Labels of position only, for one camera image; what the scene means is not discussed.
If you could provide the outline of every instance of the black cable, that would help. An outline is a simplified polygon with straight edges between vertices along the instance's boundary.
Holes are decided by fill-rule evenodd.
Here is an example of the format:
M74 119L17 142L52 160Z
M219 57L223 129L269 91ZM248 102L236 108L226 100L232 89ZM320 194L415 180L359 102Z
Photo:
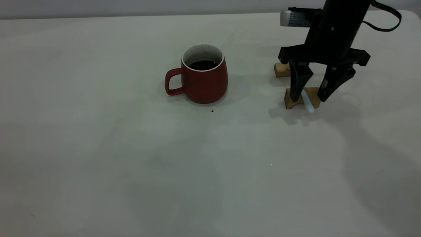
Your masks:
M376 2L376 0L373 0L371 2L371 5L373 7L375 7L375 8L378 8L378 9L381 9L381 10L384 10L384 11L387 11L387 12L392 13L393 15L395 15L399 19L399 23L395 27L390 28L390 29L378 28L378 27L374 26L373 24L371 24L369 22L363 22L363 23L366 23L371 28L373 28L375 30L378 30L378 31L382 31L382 32L390 32L390 31L393 31L394 29L396 29L400 25L400 22L402 21L402 15L397 10L395 10L395 9L389 7L389 6L386 6L384 4L378 3L378 2Z

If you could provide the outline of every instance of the mug rim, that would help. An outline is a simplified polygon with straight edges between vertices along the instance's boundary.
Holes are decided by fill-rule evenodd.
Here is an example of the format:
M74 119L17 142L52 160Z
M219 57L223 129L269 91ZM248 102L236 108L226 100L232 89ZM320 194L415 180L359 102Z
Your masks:
M196 70L196 69L190 68L190 67L188 67L188 66L186 65L186 63L184 62L184 56L185 56L186 52L187 52L189 49L191 49L191 48L193 48L193 47L196 47L196 46L199 46L199 45L208 45L208 46L212 46L212 47L214 47L214 48L218 49L218 51L222 54L222 59L221 59L221 62L218 64L218 66L216 66L216 67L214 67L214 68L212 68L212 69L209 69L209 70L199 71L199 70ZM181 56L181 62L183 63L183 65L184 65L185 67L187 67L189 70L192 70L192 71L195 71L195 72L200 72L200 73L210 72L210 71L212 71L212 70L217 69L218 67L220 67L220 66L222 65L222 63L224 62L224 60L225 60L225 55L224 55L224 53L222 52L222 50L220 50L220 49L219 49L218 47L216 47L215 45L213 45L213 44L208 44L208 43L198 43L198 44L192 45L192 46L190 46L188 49L186 49L186 50L184 51L183 55Z

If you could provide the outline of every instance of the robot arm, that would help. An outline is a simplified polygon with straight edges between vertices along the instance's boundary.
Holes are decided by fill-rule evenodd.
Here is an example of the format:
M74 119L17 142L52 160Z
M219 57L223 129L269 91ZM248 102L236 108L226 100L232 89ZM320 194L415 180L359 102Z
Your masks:
M310 27L304 44L282 47L278 57L281 63L290 63L290 96L294 102L298 101L305 84L313 75L309 63L327 65L318 92L323 102L340 85L354 77L353 64L367 65L370 55L364 50L351 48L361 23L386 32L399 26L380 29L364 22L370 4L396 15L400 24L402 16L398 11L375 0L326 0L323 9L289 8L281 13L282 26Z

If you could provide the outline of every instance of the white wall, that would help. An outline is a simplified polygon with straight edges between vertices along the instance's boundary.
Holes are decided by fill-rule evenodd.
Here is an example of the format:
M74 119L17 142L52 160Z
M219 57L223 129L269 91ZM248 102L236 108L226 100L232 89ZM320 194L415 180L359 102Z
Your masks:
M325 0L0 0L0 18L175 15L278 12L287 7L321 8ZM421 13L420 0L380 0Z

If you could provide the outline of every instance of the mug handle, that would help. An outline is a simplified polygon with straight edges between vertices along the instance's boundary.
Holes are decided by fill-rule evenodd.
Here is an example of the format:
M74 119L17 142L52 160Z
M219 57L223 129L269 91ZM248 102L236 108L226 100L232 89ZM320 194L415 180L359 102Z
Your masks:
M180 87L180 88L177 88L177 89L170 89L170 79L171 79L171 77L173 77L175 75L178 75L178 74L183 74L183 70L181 68L169 70L167 72L167 75L165 76L165 91L167 92L168 95L178 95L178 94L184 93L183 87Z

